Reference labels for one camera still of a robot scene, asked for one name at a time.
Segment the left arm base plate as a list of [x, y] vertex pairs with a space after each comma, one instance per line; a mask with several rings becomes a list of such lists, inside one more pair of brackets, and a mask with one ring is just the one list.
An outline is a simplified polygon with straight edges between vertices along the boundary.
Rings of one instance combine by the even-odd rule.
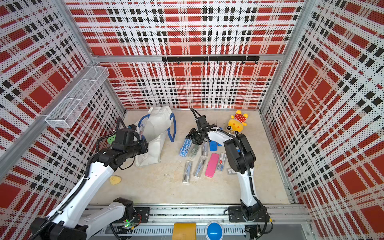
[[123, 216], [119, 222], [128, 224], [129, 226], [147, 223], [151, 208], [149, 207], [133, 207]]

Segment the white canvas bag blue handles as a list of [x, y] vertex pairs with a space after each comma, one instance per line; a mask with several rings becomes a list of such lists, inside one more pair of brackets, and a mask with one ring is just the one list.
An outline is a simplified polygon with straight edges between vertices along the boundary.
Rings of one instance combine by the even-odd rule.
[[166, 141], [175, 141], [176, 117], [169, 106], [152, 107], [138, 121], [142, 137], [147, 141], [148, 152], [136, 156], [136, 167], [145, 167], [162, 162], [161, 153]]

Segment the narrow clear compass case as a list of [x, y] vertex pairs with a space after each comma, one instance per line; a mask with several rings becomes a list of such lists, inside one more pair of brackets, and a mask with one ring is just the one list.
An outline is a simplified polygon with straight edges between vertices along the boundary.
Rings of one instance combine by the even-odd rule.
[[202, 144], [202, 151], [201, 151], [201, 155], [202, 156], [207, 156], [208, 155], [208, 142], [203, 142]]

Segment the small clear green case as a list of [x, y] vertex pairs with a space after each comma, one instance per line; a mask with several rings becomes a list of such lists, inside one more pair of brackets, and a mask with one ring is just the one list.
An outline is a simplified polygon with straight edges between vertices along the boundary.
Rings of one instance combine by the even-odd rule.
[[199, 152], [199, 147], [200, 147], [199, 145], [192, 143], [188, 152], [188, 158], [194, 159], [197, 153]]

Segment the pink pencil case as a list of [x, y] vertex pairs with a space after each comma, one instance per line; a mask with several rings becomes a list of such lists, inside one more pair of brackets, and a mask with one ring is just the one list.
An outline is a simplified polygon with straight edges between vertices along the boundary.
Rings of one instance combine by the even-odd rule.
[[211, 157], [210, 157], [210, 160], [208, 162], [207, 169], [205, 172], [206, 177], [212, 178], [214, 176], [214, 174], [216, 172], [217, 164], [219, 162], [219, 159], [220, 159], [220, 155], [218, 155], [216, 153], [211, 154]]

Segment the small clear stationery pack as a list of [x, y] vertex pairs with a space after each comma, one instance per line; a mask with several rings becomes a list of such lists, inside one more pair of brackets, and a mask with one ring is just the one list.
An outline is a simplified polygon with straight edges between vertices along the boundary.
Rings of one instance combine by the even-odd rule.
[[225, 164], [226, 159], [227, 159], [227, 155], [225, 153], [221, 153], [218, 164], [217, 164], [217, 168], [216, 168], [217, 172], [223, 172], [224, 171], [224, 164]]

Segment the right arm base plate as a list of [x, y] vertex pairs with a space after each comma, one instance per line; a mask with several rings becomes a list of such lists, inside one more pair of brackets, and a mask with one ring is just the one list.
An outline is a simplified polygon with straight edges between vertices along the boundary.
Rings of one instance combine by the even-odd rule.
[[265, 211], [260, 210], [248, 219], [243, 216], [240, 207], [228, 207], [230, 223], [264, 223], [270, 221], [270, 216]]

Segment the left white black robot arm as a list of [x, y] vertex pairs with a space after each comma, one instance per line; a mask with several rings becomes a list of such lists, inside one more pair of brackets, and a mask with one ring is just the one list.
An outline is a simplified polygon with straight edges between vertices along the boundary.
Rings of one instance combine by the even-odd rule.
[[136, 125], [118, 128], [111, 146], [98, 150], [88, 160], [85, 175], [44, 218], [36, 218], [30, 226], [31, 240], [88, 240], [107, 224], [124, 219], [131, 221], [137, 213], [134, 203], [115, 199], [96, 214], [83, 218], [92, 198], [127, 159], [148, 152], [148, 143]]

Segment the clear case barcode label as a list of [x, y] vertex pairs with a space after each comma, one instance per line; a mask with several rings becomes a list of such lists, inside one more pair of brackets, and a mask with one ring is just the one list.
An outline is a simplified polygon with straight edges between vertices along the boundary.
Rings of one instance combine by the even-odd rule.
[[231, 169], [231, 168], [228, 168], [227, 171], [228, 171], [228, 174], [229, 174], [229, 175], [234, 175], [234, 174], [236, 174], [236, 171], [234, 171], [234, 170]]

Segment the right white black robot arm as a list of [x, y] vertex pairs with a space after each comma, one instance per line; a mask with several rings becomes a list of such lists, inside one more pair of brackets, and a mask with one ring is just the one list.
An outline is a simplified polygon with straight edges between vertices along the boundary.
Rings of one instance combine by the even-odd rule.
[[254, 186], [254, 167], [256, 156], [244, 134], [234, 135], [216, 125], [211, 125], [205, 115], [191, 108], [197, 124], [189, 132], [192, 142], [202, 145], [205, 140], [217, 142], [224, 146], [228, 162], [238, 176], [241, 189], [241, 212], [247, 222], [262, 219], [269, 223], [270, 217], [266, 207], [258, 199]]

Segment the blue compass case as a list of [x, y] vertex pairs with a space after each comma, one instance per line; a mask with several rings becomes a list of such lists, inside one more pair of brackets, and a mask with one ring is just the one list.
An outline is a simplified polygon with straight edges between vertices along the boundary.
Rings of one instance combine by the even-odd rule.
[[192, 146], [192, 140], [191, 138], [185, 138], [185, 141], [180, 149], [179, 155], [183, 158], [185, 158], [188, 155], [188, 152]]

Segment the clear tube with blue pen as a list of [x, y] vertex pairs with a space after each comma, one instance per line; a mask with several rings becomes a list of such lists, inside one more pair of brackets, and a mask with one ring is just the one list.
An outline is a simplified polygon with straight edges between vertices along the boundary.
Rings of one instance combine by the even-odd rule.
[[196, 178], [201, 177], [202, 172], [204, 170], [206, 160], [207, 160], [206, 156], [200, 156], [196, 170], [195, 170], [195, 173], [194, 173], [194, 177], [196, 177]]

